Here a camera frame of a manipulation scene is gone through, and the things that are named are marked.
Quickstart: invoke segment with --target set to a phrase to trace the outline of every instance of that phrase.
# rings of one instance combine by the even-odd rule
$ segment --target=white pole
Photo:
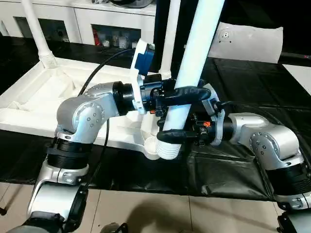
[[[162,76],[162,79],[171,78],[171,64],[175,44],[180,1],[181,0],[171,0],[170,3],[169,17],[167,20],[164,49],[162,55],[162,63],[159,71],[159,73]]]
[[[199,0],[175,88],[198,85],[224,1]],[[183,129],[190,106],[170,107],[163,130]],[[174,159],[180,147],[178,144],[158,141],[156,151],[163,159]]]
[[[50,51],[48,44],[45,40],[44,34],[39,24],[39,20],[35,15],[31,0],[22,0],[21,3],[23,4],[29,28],[31,30],[31,33],[33,34],[35,44],[38,48],[38,55],[40,61],[43,63],[45,68],[57,67],[55,57],[52,51]]]

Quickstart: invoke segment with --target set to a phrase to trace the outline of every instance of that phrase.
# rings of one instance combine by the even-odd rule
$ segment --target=wire
[[[109,57],[107,60],[105,60],[103,63],[101,63],[99,66],[97,66],[96,69],[91,73],[91,75],[88,77],[88,79],[86,80],[86,82],[82,86],[78,96],[80,96],[80,95],[82,95],[84,93],[84,91],[86,90],[86,87],[89,85],[89,83],[91,82],[91,80],[93,79],[95,74],[101,68],[103,68],[103,66],[105,66],[113,58],[115,58],[115,57],[117,57],[117,56],[119,56],[121,54],[124,54],[126,52],[129,52],[129,51],[134,51],[134,49],[127,49],[127,50],[122,50],[120,52],[117,52],[117,53],[113,54],[111,57]],[[104,146],[103,146],[103,150],[102,150],[100,158],[99,158],[99,162],[98,162],[97,166],[94,168],[94,170],[92,171],[91,176],[89,177],[88,181],[84,185],[84,190],[86,190],[88,188],[89,184],[92,182],[93,178],[96,177],[99,169],[101,168],[101,161],[102,161],[104,153],[106,151],[107,143],[108,143],[108,137],[109,137],[109,119],[106,121],[106,126],[107,126],[107,128],[106,128],[106,138],[105,138],[105,143],[104,143]]]
[[[126,52],[129,51],[133,51],[134,49],[127,49],[127,50],[122,50],[120,52],[117,52],[115,54],[113,54],[111,57],[109,57],[107,60],[105,60],[103,63],[101,63],[99,66],[96,67],[96,69],[91,73],[91,75],[88,77],[88,79],[86,80],[86,82],[84,83],[84,85],[82,86],[78,96],[82,95],[84,93],[84,91],[86,90],[86,87],[89,85],[89,83],[91,82],[91,80],[93,79],[93,77],[95,76],[95,74],[101,69],[103,68],[104,65],[106,65],[110,60],[112,60],[113,58],[124,54]]]
[[[90,176],[90,178],[88,179],[88,181],[86,182],[86,184],[84,185],[84,190],[86,190],[89,186],[89,184],[92,182],[93,178],[96,177],[99,169],[101,168],[101,160],[103,159],[103,156],[105,154],[106,148],[107,148],[107,143],[108,143],[108,137],[109,137],[109,119],[106,121],[106,139],[105,139],[105,143],[104,143],[104,148],[101,152],[100,158],[99,158],[99,163],[97,164],[96,168],[94,169],[94,171],[91,173],[92,175]]]
[[[260,106],[257,105],[257,104],[247,104],[247,103],[241,103],[241,102],[236,102],[236,101],[221,102],[221,106],[222,107],[224,107],[226,105],[242,106],[242,107],[247,107],[247,108],[252,108],[252,109],[260,110],[265,115],[268,115],[269,118],[273,119],[276,124],[284,126],[284,124],[278,118],[276,118],[274,115],[269,113],[267,110],[264,110],[264,109],[260,108]]]

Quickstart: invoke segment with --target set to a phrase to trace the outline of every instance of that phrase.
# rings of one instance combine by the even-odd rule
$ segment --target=tiled floor
[[[22,224],[32,186],[0,183],[0,233]],[[90,190],[79,233],[100,233],[111,222],[127,222],[131,233],[276,233],[272,202]]]

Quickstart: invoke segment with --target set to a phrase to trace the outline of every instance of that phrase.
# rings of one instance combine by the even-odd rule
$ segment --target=black table surface
[[[116,49],[49,42],[56,57],[100,63]],[[32,39],[0,37],[0,93],[38,61]],[[129,68],[131,56],[110,65]],[[292,129],[303,154],[310,158],[311,97],[282,65],[208,58],[201,78],[212,84],[221,100],[256,103]],[[201,105],[192,111],[203,113]],[[226,113],[262,110],[230,107]],[[34,184],[50,138],[0,130],[0,182]],[[98,163],[101,146],[94,145],[90,167]],[[150,161],[136,151],[108,148],[92,187],[123,191],[273,200],[269,182],[256,158],[243,146],[222,142],[218,147],[187,144],[170,161]]]

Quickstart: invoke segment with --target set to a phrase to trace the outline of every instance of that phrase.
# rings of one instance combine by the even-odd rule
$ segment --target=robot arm
[[[208,140],[214,146],[222,140],[248,147],[266,171],[279,206],[288,211],[311,207],[311,181],[295,134],[250,113],[230,114],[218,107],[219,99],[210,84],[204,88],[182,87],[173,90],[172,80],[159,75],[147,76],[153,46],[139,42],[131,66],[132,84],[98,84],[83,95],[64,101],[57,111],[58,126],[47,158],[35,184],[28,206],[28,220],[11,233],[72,232],[82,221],[87,188],[81,180],[88,172],[87,159],[102,125],[110,118],[138,110],[165,115],[171,105],[202,101],[211,121],[196,122],[197,132],[169,130],[158,133],[161,141],[181,144],[185,139]],[[279,217],[281,229],[301,225],[310,213],[288,212]]]
[[[159,140],[183,143],[195,138],[199,144],[207,141],[218,145],[222,140],[240,144],[251,150],[265,170],[274,190],[278,206],[285,212],[278,217],[282,233],[306,233],[310,231],[311,178],[310,169],[299,149],[299,141],[293,131],[283,125],[275,125],[253,113],[233,113],[225,118],[215,90],[210,98],[202,101],[211,121],[194,123],[194,132],[169,130],[158,133]]]
[[[55,138],[47,148],[31,201],[28,220],[13,232],[35,230],[72,232],[82,221],[87,187],[81,185],[88,172],[88,157],[102,125],[110,118],[138,110],[164,115],[167,106],[189,104],[210,96],[206,88],[172,90],[172,80],[147,76],[152,45],[139,41],[130,70],[131,84],[98,84],[84,94],[65,100],[57,110]]]

